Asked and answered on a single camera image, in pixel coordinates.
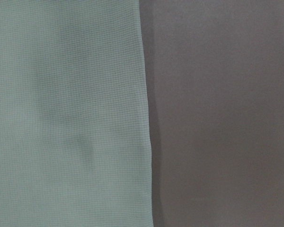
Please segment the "olive green long-sleeve shirt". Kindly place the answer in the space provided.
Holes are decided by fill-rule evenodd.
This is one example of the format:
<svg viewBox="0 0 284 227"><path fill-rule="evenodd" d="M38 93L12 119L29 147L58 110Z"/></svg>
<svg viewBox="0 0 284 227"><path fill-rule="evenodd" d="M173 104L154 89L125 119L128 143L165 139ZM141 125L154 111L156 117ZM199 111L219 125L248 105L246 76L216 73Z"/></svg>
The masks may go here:
<svg viewBox="0 0 284 227"><path fill-rule="evenodd" d="M0 0L0 227L151 227L137 0Z"/></svg>

